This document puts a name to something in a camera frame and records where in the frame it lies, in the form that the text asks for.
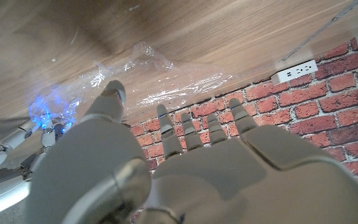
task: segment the white outlet cover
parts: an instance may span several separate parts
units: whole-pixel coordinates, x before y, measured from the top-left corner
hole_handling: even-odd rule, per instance
[[[277,72],[272,76],[272,82],[274,85],[277,85],[283,82],[288,82],[292,79],[302,77],[303,75],[316,72],[317,70],[318,68],[316,61],[311,60],[286,70],[282,70],[281,72]]]

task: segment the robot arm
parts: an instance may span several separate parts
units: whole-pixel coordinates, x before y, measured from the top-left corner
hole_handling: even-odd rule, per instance
[[[27,120],[18,126],[12,133],[0,138],[0,165],[5,161],[7,153],[14,150],[39,128],[38,124]]]

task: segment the plastic wrap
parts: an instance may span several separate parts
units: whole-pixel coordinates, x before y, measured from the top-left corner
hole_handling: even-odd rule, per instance
[[[233,78],[215,65],[172,62],[145,42],[134,46],[125,64],[106,67],[98,63],[96,68],[69,84],[53,86],[49,94],[39,95],[29,106],[32,120],[43,123],[46,119],[58,119],[75,123],[78,107],[90,104],[111,80],[119,80],[126,88],[125,120],[155,110],[160,103],[168,109],[179,109],[186,106],[189,99]],[[188,85],[181,84],[183,77]]]

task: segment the wood grain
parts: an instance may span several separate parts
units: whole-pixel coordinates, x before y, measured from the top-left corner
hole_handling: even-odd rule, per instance
[[[166,73],[137,69],[114,77],[127,88],[131,110],[126,119],[130,124],[155,116],[155,103],[136,105],[165,86],[191,85],[220,72],[220,68],[227,77],[235,77],[213,91],[180,98],[185,101],[182,106],[240,88],[309,60],[358,34],[356,6],[282,60],[352,3],[0,1],[0,135],[22,122],[17,118],[28,116],[27,107],[37,95],[50,93],[55,85],[70,85],[94,70],[95,62],[122,65],[141,41],[174,61],[179,70]],[[158,83],[167,78],[171,79],[164,81],[165,86]],[[87,94],[97,95],[98,91]],[[84,103],[78,114],[90,102]],[[32,141],[17,153],[23,156],[39,146]]]

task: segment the blue led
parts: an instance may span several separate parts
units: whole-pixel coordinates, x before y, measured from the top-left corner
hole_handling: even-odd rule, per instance
[[[76,107],[81,98],[69,98],[60,95],[61,92],[53,91],[49,95],[38,96],[29,106],[29,114],[32,121],[42,129],[47,128],[53,120],[65,123],[67,131],[75,123]]]

